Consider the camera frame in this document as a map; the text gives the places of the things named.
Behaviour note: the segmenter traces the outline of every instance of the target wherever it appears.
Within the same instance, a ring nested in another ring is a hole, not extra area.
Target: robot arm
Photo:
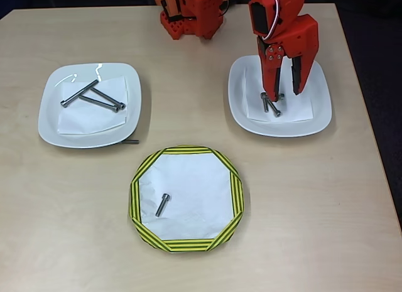
[[[183,34],[211,39],[223,22],[219,7],[224,0],[155,1],[163,7],[161,23],[174,40]]]
[[[318,24],[298,16],[304,0],[250,0],[249,9],[269,99],[279,99],[282,59],[292,59],[293,92],[303,92],[318,52]]]

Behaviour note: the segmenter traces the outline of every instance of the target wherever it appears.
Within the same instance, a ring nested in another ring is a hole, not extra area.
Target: white napkin
[[[86,83],[62,83],[63,99],[69,98],[78,90],[87,86]],[[124,77],[113,78],[99,82],[96,89],[109,95],[118,102],[126,104],[126,108],[117,113],[99,107],[97,105],[76,99],[67,108],[63,108],[58,117],[57,132],[59,134],[92,134],[105,131],[113,127],[126,123],[128,113],[128,97],[126,88],[126,79]],[[100,100],[106,104],[111,104],[103,97],[97,95],[93,91],[87,91],[84,96],[92,99]]]
[[[285,99],[274,103],[282,112],[280,117],[275,117],[272,109],[265,113],[261,93],[264,92],[261,65],[259,67],[247,67],[243,77],[243,106],[247,118],[265,122],[295,122],[313,118],[313,108],[310,99],[308,85],[305,90],[295,95],[293,93],[293,78],[291,74],[291,60],[284,58],[281,69],[280,93]]]
[[[213,239],[234,217],[229,178],[214,154],[161,155],[139,179],[142,223],[162,240]]]

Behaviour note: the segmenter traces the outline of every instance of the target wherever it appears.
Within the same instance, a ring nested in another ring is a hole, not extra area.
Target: white plate
[[[324,73],[317,62],[313,64],[304,90],[310,93],[313,119],[287,123],[262,122],[247,118],[242,106],[244,92],[242,78],[245,68],[258,69],[259,78],[262,80],[259,56],[249,55],[238,58],[233,63],[229,74],[229,105],[233,118],[243,129],[258,135],[289,138],[315,134],[329,125],[332,118],[331,98]],[[281,73],[281,79],[292,81],[291,67],[282,67]]]
[[[88,134],[67,135],[57,133],[58,115],[63,107],[61,82],[92,82],[124,76],[128,90],[126,123],[110,130]],[[43,140],[64,148],[99,148],[118,143],[129,137],[137,127],[141,112],[141,85],[137,71],[123,63],[92,63],[69,65],[54,71],[46,83],[39,110],[38,130]]]

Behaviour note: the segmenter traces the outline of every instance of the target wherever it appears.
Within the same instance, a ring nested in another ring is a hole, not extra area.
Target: metal rod
[[[91,87],[93,87],[94,85],[98,84],[99,81],[98,80],[94,80],[92,83],[90,83],[88,86],[82,88],[81,90],[79,90],[76,94],[71,95],[68,99],[66,100],[62,100],[60,102],[60,104],[62,105],[63,108],[67,108],[73,101],[75,101],[76,99],[78,99],[80,97],[80,95],[83,95],[84,93],[86,93],[86,91],[88,91]]]
[[[261,93],[261,99],[263,100],[263,105],[264,105],[264,112],[268,113],[268,103],[266,101],[266,97],[267,97],[267,95],[265,92]]]
[[[139,140],[136,140],[136,139],[126,139],[126,140],[120,141],[120,143],[124,143],[124,144],[139,144]]]
[[[112,102],[119,110],[124,110],[126,108],[126,105],[122,102],[118,102],[116,99],[113,99],[112,97],[108,96],[107,94],[103,93],[102,91],[99,91],[96,88],[91,88],[91,91],[94,91],[97,95],[100,95],[104,99],[108,100],[109,102]]]
[[[89,97],[86,97],[83,95],[80,95],[79,98],[86,102],[90,102],[91,104],[98,105],[99,107],[103,107],[103,108],[112,110],[115,113],[119,112],[119,108],[117,108],[115,105],[109,105],[104,102],[100,102],[99,100],[96,100],[96,99],[90,99]]]
[[[167,193],[164,193],[162,196],[162,202],[158,207],[158,210],[156,211],[156,216],[159,217],[162,213],[162,210],[164,209],[164,207],[166,206],[166,203],[168,203],[170,199],[170,196]]]
[[[266,102],[268,103],[268,105],[271,107],[272,111],[274,111],[275,117],[279,117],[280,115],[282,115],[282,112],[279,111],[279,110],[275,107],[274,103],[269,99],[268,96],[267,96],[265,99],[266,99]]]

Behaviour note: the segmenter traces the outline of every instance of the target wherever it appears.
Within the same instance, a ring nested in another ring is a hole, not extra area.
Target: wooden table
[[[0,21],[0,291],[402,291],[402,239],[334,5],[320,24],[334,117],[314,136],[241,129],[227,101],[232,63],[256,54],[246,6],[212,41],[170,39],[158,7],[13,11]],[[74,150],[37,132],[58,67],[123,62],[139,73],[141,145]],[[128,219],[129,184],[157,149],[203,144],[237,166],[245,216],[229,243],[169,254]]]

